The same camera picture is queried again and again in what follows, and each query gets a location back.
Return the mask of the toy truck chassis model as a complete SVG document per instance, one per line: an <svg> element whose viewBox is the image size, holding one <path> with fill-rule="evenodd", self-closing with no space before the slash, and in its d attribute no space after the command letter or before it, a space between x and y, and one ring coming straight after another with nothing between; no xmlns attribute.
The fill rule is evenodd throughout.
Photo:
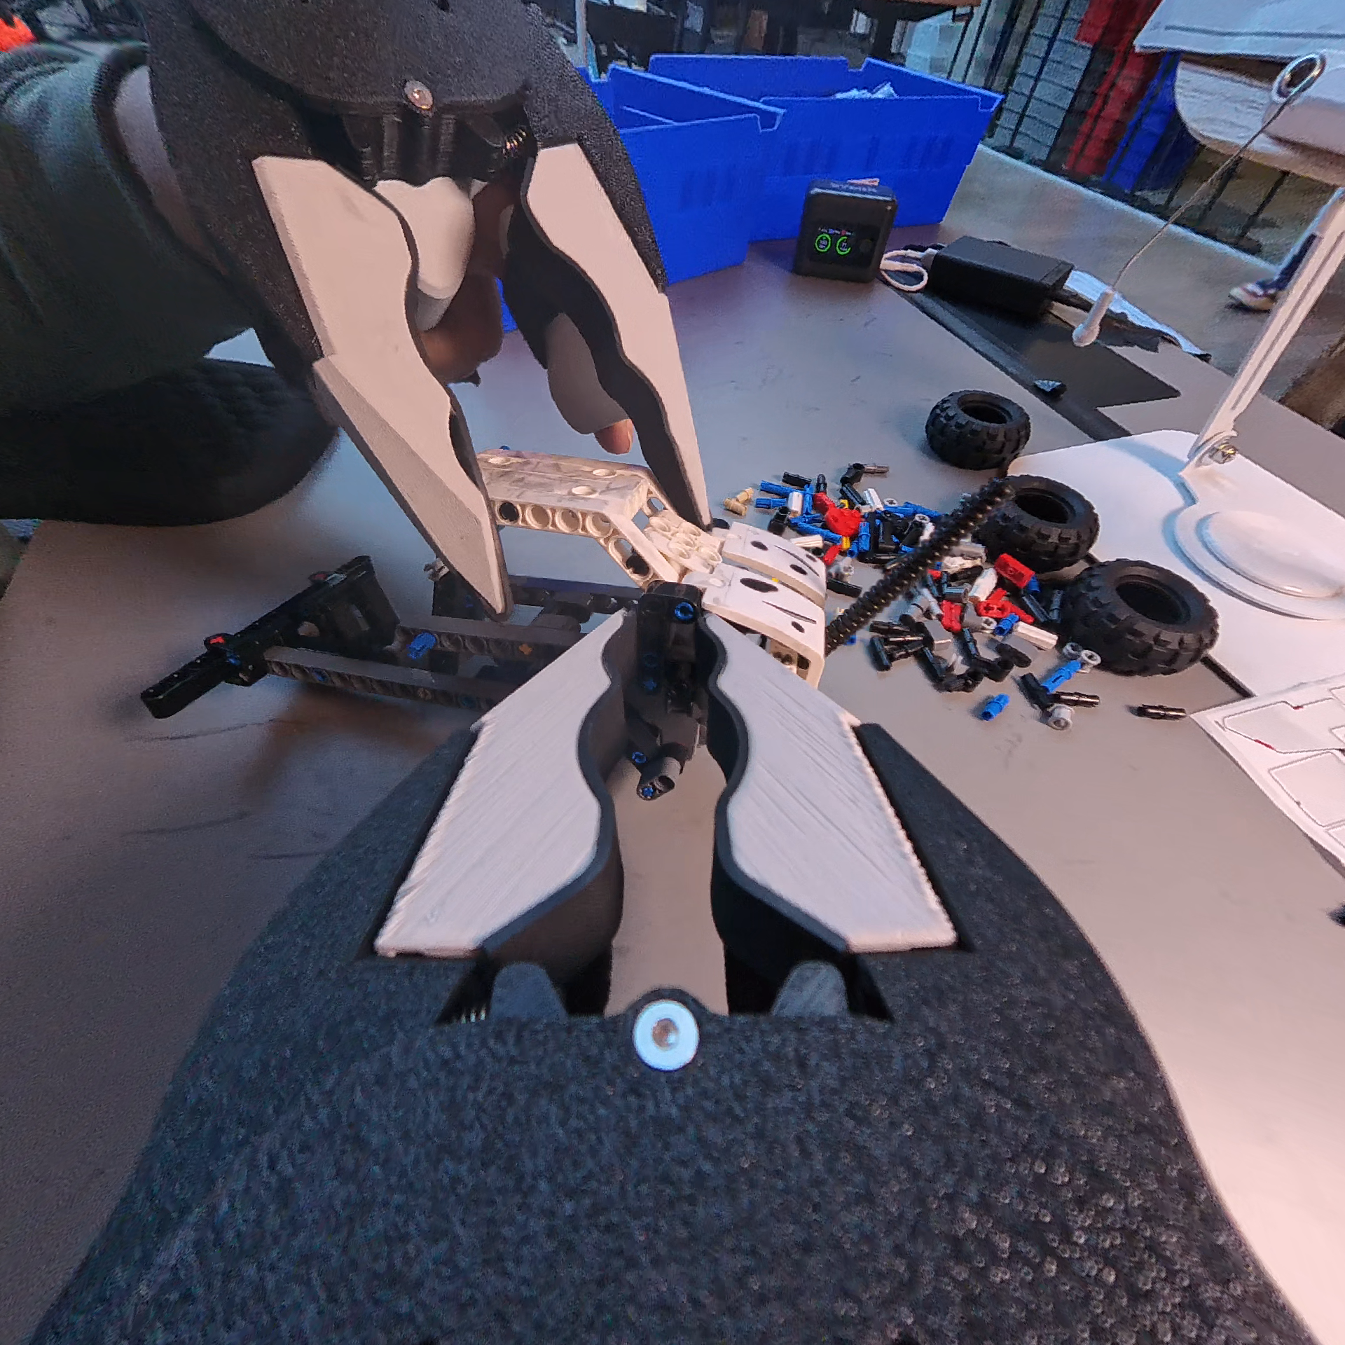
<svg viewBox="0 0 1345 1345"><path fill-rule="evenodd" d="M511 578L529 624L479 615L401 620L368 557L311 576L237 632L141 695L170 717L221 684L271 674L485 711L463 818L513 794L525 807L597 813L613 761L634 751L644 797L668 791L713 714L732 748L780 748L801 729L823 754L850 719L818 692L826 578L799 546L758 527L703 530L649 469L519 450L479 456L493 517L508 528L596 543L626 586Z"/></svg>

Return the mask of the white book stand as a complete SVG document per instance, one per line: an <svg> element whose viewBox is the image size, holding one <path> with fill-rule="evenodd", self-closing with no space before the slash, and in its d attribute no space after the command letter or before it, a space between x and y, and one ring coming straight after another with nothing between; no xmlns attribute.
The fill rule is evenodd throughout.
<svg viewBox="0 0 1345 1345"><path fill-rule="evenodd" d="M1235 442L1238 420L1342 266L1342 250L1336 199L1198 434L1150 431L1036 453L1023 466L1094 503L1102 559L1148 560L1195 583L1219 613L1216 661L1252 695L1344 669L1342 517Z"/></svg>

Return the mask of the black toy tire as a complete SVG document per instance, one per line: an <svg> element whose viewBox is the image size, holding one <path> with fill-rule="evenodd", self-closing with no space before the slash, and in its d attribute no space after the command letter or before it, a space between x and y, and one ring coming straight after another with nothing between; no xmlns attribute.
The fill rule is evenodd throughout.
<svg viewBox="0 0 1345 1345"><path fill-rule="evenodd" d="M1007 552L1039 575L1084 560L1099 538L1099 514L1071 487L1041 476L1011 476L1014 493L975 532L990 559Z"/></svg>
<svg viewBox="0 0 1345 1345"><path fill-rule="evenodd" d="M1219 637L1209 599L1143 560L1091 565L1065 589L1062 631L1118 676L1169 676L1201 661Z"/></svg>
<svg viewBox="0 0 1345 1345"><path fill-rule="evenodd" d="M971 471L1003 471L1031 437L1028 412L1009 397L964 391L942 397L929 413L926 436L945 463Z"/></svg>

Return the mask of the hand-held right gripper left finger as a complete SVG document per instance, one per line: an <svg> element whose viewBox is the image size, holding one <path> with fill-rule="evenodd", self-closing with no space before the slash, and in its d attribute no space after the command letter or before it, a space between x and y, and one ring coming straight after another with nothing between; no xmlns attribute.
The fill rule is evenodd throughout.
<svg viewBox="0 0 1345 1345"><path fill-rule="evenodd" d="M621 916L607 775L636 620L610 616L476 727L375 940L384 956L599 956Z"/></svg>

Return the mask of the stack of coloured bins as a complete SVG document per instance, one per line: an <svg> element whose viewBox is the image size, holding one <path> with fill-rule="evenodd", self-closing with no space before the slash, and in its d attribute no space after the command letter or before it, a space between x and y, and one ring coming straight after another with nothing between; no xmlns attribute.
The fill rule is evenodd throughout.
<svg viewBox="0 0 1345 1345"><path fill-rule="evenodd" d="M1156 2L1094 2L1078 32L1091 56L1052 163L1111 197L1175 192L1199 149L1175 110L1177 54L1134 48L1155 8Z"/></svg>

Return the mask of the person's left hand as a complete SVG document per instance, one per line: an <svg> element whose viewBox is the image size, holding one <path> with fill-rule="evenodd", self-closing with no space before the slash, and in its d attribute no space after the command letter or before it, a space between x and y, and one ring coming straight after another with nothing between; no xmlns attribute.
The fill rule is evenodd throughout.
<svg viewBox="0 0 1345 1345"><path fill-rule="evenodd" d="M471 226L465 223L463 207L457 207L447 242L415 245L418 261L431 263L434 280L458 282L452 295L431 295L439 315L421 331L426 362L441 381L469 381L481 363L500 352L497 280L506 272L503 239L517 203L516 175L489 183L471 199ZM591 432L609 453L629 453L633 423L601 386L594 355L570 319L561 314L549 323L545 351L549 392L565 421L578 432Z"/></svg>

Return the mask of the toy instruction booklet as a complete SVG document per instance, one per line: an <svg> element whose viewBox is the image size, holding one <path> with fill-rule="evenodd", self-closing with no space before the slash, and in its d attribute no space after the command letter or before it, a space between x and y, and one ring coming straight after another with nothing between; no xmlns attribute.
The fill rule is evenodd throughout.
<svg viewBox="0 0 1345 1345"><path fill-rule="evenodd" d="M1163 2L1134 46L1280 62L1342 51L1344 2Z"/></svg>

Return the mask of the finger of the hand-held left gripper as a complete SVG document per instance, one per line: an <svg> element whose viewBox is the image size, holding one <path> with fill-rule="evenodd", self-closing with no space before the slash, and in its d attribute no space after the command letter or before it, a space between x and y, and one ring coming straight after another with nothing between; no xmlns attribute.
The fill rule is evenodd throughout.
<svg viewBox="0 0 1345 1345"><path fill-rule="evenodd" d="M580 432L629 420L666 503L710 525L668 299L583 149L540 149L521 194L517 323L554 404Z"/></svg>
<svg viewBox="0 0 1345 1345"><path fill-rule="evenodd" d="M322 357L320 402L490 615L509 615L493 508L453 442L457 404L412 330L413 248L391 203L311 159L253 163Z"/></svg>

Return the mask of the white paper sheet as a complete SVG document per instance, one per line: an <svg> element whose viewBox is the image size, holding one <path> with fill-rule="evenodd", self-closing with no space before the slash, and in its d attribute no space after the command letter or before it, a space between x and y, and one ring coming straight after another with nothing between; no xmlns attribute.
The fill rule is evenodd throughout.
<svg viewBox="0 0 1345 1345"><path fill-rule="evenodd" d="M1175 328L1153 319L1151 314L1134 306L1129 299L1110 291L1099 277L1084 271L1073 269L1070 272L1068 280L1060 290L1059 303L1091 311L1102 298L1110 298L1110 306L1103 314L1102 325L1127 325L1137 330L1155 331L1163 339L1188 352L1191 357L1209 360L1209 351L1199 347Z"/></svg>

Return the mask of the black desk mat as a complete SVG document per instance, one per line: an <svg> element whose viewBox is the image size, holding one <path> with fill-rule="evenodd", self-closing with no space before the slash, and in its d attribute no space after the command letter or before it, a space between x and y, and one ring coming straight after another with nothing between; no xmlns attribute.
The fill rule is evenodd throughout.
<svg viewBox="0 0 1345 1345"><path fill-rule="evenodd" d="M1086 442L1123 437L1127 431L1105 408L1177 399L1179 389L1105 344L1076 347L1071 328L1051 315L1025 322L998 311L961 306L926 291L906 295L1028 394L1051 405L1086 434Z"/></svg>

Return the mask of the small black timer device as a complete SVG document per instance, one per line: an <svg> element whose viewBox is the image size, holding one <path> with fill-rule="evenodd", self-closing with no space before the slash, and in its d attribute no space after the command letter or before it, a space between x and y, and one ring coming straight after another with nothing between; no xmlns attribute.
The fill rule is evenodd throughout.
<svg viewBox="0 0 1345 1345"><path fill-rule="evenodd" d="M793 271L873 282L897 218L897 197L878 181L815 179L802 200Z"/></svg>

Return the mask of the pile of small toy pieces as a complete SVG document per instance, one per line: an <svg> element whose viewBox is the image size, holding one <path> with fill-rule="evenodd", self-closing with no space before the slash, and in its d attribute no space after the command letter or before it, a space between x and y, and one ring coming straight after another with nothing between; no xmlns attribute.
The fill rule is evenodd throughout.
<svg viewBox="0 0 1345 1345"><path fill-rule="evenodd" d="M846 597L847 608L889 567L924 543L945 514L873 492L862 498L855 490L860 476L855 466L831 493L823 477L807 482L786 474L780 482L762 482L729 498L726 508L734 512L748 503L774 508L767 530L746 528L737 535L753 549L764 549L770 541L799 543L802 560L822 564L822 597ZM1052 583L1052 573L1039 575L1007 552L990 559L975 536L980 527L918 586L833 652L865 645L870 663L881 673L913 661L945 695L987 689L977 709L983 721L1007 708L1007 687L1015 681L1051 729L1067 730L1073 706L1092 706L1099 698L1065 685L1097 666L1099 655L1063 636L1065 584ZM826 626L844 608L822 613L823 655Z"/></svg>

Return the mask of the black toy spring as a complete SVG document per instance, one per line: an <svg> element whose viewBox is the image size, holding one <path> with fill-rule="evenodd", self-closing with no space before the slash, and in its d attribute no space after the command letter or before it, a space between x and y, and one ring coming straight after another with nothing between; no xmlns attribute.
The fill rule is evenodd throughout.
<svg viewBox="0 0 1345 1345"><path fill-rule="evenodd" d="M1014 484L1007 476L995 479L982 485L979 492L966 495L956 509L943 514L924 543L889 567L879 581L828 623L825 653L831 655L834 648L844 645L852 634L868 624L892 600L903 597L918 586L921 578L937 562L951 554L1012 492Z"/></svg>

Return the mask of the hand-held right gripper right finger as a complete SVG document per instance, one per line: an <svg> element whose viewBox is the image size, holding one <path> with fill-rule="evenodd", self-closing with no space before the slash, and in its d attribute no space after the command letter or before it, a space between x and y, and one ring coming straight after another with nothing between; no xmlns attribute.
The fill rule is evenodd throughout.
<svg viewBox="0 0 1345 1345"><path fill-rule="evenodd" d="M706 616L716 857L732 897L839 953L950 948L956 932L857 737L858 719Z"/></svg>

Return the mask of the blue storage bin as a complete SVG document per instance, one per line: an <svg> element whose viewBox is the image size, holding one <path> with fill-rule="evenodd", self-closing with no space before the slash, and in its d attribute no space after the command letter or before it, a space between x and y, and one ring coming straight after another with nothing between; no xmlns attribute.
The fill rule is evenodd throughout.
<svg viewBox="0 0 1345 1345"><path fill-rule="evenodd" d="M593 88L626 143L666 277L791 240L814 179L876 179L902 227L939 224L1001 94L882 61L655 56Z"/></svg>

